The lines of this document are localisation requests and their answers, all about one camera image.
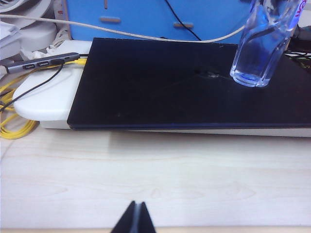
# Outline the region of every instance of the blue drawer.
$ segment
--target blue drawer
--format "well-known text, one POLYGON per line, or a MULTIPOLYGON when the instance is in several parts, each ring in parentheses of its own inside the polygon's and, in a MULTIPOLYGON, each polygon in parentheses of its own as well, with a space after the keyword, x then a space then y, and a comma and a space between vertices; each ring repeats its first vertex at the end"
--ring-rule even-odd
MULTIPOLYGON (((169 39, 196 40, 182 27, 164 0, 66 0, 69 20, 107 27, 124 32, 165 37, 169 39)), ((202 39, 213 39, 233 32, 247 20, 249 3, 241 0, 169 0, 183 21, 202 39)), ((129 38, 90 28, 70 26, 76 40, 93 37, 129 38)), ((241 33, 223 40, 239 42, 241 33)))

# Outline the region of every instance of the wooden desk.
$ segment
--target wooden desk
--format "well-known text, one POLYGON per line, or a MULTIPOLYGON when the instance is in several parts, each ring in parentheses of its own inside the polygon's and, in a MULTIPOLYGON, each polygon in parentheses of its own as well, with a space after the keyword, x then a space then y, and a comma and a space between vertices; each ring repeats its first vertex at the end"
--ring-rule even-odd
POLYGON ((311 138, 38 127, 1 140, 2 228, 111 228, 131 200, 157 227, 310 226, 311 138))

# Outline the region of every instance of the water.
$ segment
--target water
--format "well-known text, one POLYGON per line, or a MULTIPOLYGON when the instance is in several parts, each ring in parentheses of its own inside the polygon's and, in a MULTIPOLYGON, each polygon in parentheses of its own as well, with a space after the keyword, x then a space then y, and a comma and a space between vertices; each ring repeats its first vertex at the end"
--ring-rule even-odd
POLYGON ((306 0, 253 0, 230 75, 245 86, 264 87, 287 47, 306 0))

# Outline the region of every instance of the black object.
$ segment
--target black object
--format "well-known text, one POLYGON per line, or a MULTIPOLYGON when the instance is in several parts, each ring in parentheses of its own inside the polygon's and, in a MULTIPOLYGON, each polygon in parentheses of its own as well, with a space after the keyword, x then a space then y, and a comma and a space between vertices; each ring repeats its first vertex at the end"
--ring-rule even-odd
POLYGON ((111 233, 156 233, 146 204, 132 201, 111 233))
POLYGON ((74 129, 311 127, 311 75, 283 56, 265 88, 234 82, 237 46, 94 38, 74 129))

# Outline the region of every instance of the black cable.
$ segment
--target black cable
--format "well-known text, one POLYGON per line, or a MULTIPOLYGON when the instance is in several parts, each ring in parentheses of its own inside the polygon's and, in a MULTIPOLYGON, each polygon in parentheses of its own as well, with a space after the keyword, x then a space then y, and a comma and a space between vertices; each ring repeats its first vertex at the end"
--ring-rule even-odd
POLYGON ((15 99, 11 100, 10 102, 8 102, 7 104, 5 104, 1 109, 0 112, 3 112, 8 106, 10 106, 12 103, 14 103, 16 100, 18 100, 19 98, 23 97, 24 95, 28 94, 29 92, 37 89, 38 87, 48 83, 49 81, 51 81, 64 67, 64 61, 62 60, 62 64, 60 65, 59 69, 57 70, 57 72, 55 74, 53 74, 49 79, 47 79, 46 81, 38 84, 37 86, 34 86, 33 88, 29 89, 28 91, 25 91, 24 93, 20 94, 19 96, 17 96, 15 99))
POLYGON ((185 24, 183 24, 183 22, 179 19, 179 17, 177 16, 177 14, 175 13, 174 9, 172 8, 172 6, 170 5, 168 0, 165 0, 167 5, 169 6, 171 12, 174 14, 175 18, 178 20, 178 22, 185 28, 187 29, 189 32, 191 32, 198 40, 201 40, 200 37, 198 37, 197 34, 195 34, 190 28, 186 27, 185 24))

